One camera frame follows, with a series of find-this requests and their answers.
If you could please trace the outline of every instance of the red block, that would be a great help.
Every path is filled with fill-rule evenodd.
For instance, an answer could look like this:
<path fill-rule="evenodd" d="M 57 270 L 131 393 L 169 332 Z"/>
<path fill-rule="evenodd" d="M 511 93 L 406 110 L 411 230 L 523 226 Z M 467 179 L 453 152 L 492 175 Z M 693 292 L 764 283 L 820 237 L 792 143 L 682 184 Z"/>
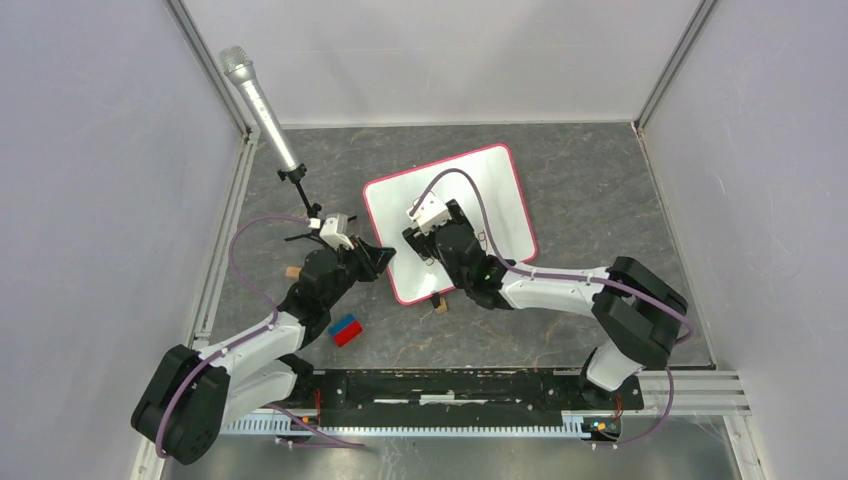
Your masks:
<path fill-rule="evenodd" d="M 336 342 L 336 345 L 339 347 L 344 347 L 347 345 L 347 342 L 356 338 L 356 336 L 360 333 L 362 333 L 362 325 L 354 320 L 353 323 L 348 325 L 344 330 L 335 334 L 333 336 L 333 341 Z"/>

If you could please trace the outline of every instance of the gray marble floor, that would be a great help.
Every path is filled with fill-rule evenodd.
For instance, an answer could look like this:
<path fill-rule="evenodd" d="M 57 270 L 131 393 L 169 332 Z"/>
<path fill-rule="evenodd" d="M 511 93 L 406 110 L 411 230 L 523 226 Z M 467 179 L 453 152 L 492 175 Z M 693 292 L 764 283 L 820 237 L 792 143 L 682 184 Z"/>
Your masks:
<path fill-rule="evenodd" d="M 512 150 L 539 245 L 532 262 L 545 267 L 608 265 L 617 255 L 639 259 L 691 299 L 660 200 L 639 144 L 627 124 L 536 124 L 290 131 L 309 173 L 310 199 L 325 213 L 359 214 L 349 231 L 375 243 L 362 188 L 370 180 L 493 143 Z M 261 144 L 253 163 L 240 224 L 272 213 L 303 214 L 291 184 Z M 302 233 L 285 224 L 257 226 L 239 241 L 236 261 L 275 300 L 315 248 L 284 243 Z M 354 286 L 336 305 L 334 319 L 353 313 L 364 332 L 344 348 L 328 335 L 301 356 L 323 368 L 579 366 L 606 335 L 594 319 L 545 311 L 487 311 L 461 292 L 447 295 L 450 310 L 435 314 L 429 302 L 399 305 L 388 278 Z M 213 341 L 253 325 L 267 306 L 227 275 Z M 675 349 L 675 365 L 707 365 L 703 336 Z"/>

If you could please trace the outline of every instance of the black mounting plate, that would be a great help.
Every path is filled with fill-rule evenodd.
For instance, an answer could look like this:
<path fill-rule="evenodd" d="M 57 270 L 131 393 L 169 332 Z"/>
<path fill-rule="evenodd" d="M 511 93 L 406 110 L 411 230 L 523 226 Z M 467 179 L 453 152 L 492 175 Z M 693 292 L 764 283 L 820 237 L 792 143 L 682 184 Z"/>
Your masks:
<path fill-rule="evenodd" d="M 616 408 L 614 395 L 587 401 L 578 370 L 555 368 L 316 370 L 308 385 L 320 390 L 321 425 L 326 427 L 561 426 L 564 410 Z M 645 407 L 636 377 L 618 391 L 625 410 Z M 427 401 L 429 395 L 451 394 L 454 400 L 478 402 Z M 300 398 L 279 404 L 315 408 L 311 396 Z"/>

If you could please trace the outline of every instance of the gray surface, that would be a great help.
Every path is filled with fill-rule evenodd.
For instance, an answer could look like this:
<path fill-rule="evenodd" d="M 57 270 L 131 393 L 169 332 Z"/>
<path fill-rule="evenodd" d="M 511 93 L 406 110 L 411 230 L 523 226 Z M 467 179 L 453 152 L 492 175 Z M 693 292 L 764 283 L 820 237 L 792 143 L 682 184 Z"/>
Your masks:
<path fill-rule="evenodd" d="M 322 129 L 290 132 L 309 168 L 304 186 L 325 213 L 360 214 L 353 233 L 373 242 L 362 188 L 369 180 L 496 142 L 512 150 L 539 244 L 531 262 L 546 267 L 608 265 L 633 256 L 672 286 L 684 288 L 680 262 L 629 125 L 487 125 Z M 268 213 L 303 214 L 291 184 L 274 173 L 276 160 L 257 151 L 240 222 Z M 410 192 L 411 199 L 420 192 Z M 285 244 L 294 225 L 258 226 L 237 247 L 243 271 L 281 300 L 291 283 L 286 265 L 300 265 L 315 244 Z M 351 289 L 336 305 L 336 319 L 352 312 L 365 331 L 339 349 L 328 335 L 302 355 L 319 367 L 579 366 L 606 335 L 594 319 L 547 310 L 487 311 L 461 292 L 447 295 L 448 313 L 428 302 L 405 307 L 388 278 Z M 268 309 L 228 275 L 213 340 L 256 323 Z M 678 365 L 705 365 L 702 337 L 675 349 Z"/>
<path fill-rule="evenodd" d="M 633 122 L 640 128 L 645 128 L 651 118 L 651 115 L 653 115 L 654 111 L 656 111 L 657 105 L 665 94 L 668 86 L 672 81 L 674 81 L 674 76 L 677 74 L 680 65 L 682 65 L 683 61 L 686 59 L 686 55 L 689 53 L 689 48 L 698 39 L 698 34 L 701 33 L 701 30 L 706 24 L 707 19 L 717 2 L 718 0 L 700 0 L 698 2 L 698 7 L 695 9 L 692 19 L 686 26 L 686 31 L 684 31 L 683 35 L 680 36 L 680 40 L 678 40 L 677 46 L 674 47 L 674 52 L 672 52 L 671 58 L 668 59 L 668 63 L 663 69 L 662 75 L 660 75 L 659 80 L 657 80 L 656 85 L 654 85 L 654 89 L 651 90 L 651 94 L 648 95 L 648 101 L 645 102 L 645 106 L 642 107 L 642 111 L 639 112 L 639 115 Z"/>
<path fill-rule="evenodd" d="M 720 2 L 647 130 L 778 479 L 846 478 L 848 3 Z M 810 442 L 803 412 L 830 419 Z"/>
<path fill-rule="evenodd" d="M 654 419 L 625 417 L 625 436 Z M 739 473 L 720 417 L 672 418 L 650 441 L 592 452 L 572 439 L 364 438 L 370 451 L 296 450 L 267 437 L 224 436 L 165 478 L 298 480 L 728 480 Z"/>

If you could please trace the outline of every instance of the metal corner post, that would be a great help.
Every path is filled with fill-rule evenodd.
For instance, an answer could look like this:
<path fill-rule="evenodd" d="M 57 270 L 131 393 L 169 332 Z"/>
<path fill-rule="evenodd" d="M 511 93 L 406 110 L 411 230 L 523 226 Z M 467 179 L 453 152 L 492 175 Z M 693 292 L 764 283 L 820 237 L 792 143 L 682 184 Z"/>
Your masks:
<path fill-rule="evenodd" d="M 663 68 L 656 85 L 654 85 L 654 89 L 648 95 L 645 106 L 642 107 L 642 111 L 639 112 L 639 115 L 633 122 L 633 126 L 637 131 L 645 128 L 645 125 L 648 124 L 651 116 L 657 110 L 660 100 L 662 100 L 669 85 L 671 85 L 671 82 L 680 70 L 680 66 L 689 54 L 692 45 L 697 40 L 698 35 L 703 30 L 704 25 L 707 23 L 710 14 L 712 14 L 718 2 L 719 0 L 701 0 L 701 3 L 698 4 L 698 8 L 695 9 L 695 13 L 692 15 L 692 19 L 689 20 L 686 30 L 683 31 L 683 35 L 677 42 L 677 46 L 674 47 L 674 51 L 668 59 L 665 68 Z"/>
<path fill-rule="evenodd" d="M 215 89 L 215 93 L 224 104 L 224 108 L 227 109 L 227 115 L 229 115 L 236 130 L 243 137 L 247 138 L 250 134 L 250 125 L 242 115 L 235 97 L 233 97 L 229 88 L 227 88 L 224 76 L 218 70 L 218 66 L 215 63 L 215 57 L 209 52 L 209 48 L 203 41 L 203 37 L 200 36 L 200 32 L 197 30 L 197 26 L 195 26 L 194 20 L 189 15 L 185 4 L 182 0 L 164 0 L 164 2 L 168 11 L 174 17 L 174 21 L 177 23 L 180 31 L 183 33 L 191 52 L 200 64 L 200 68 L 203 70 L 206 78 L 209 79 L 209 83 L 212 84 L 212 88 Z"/>

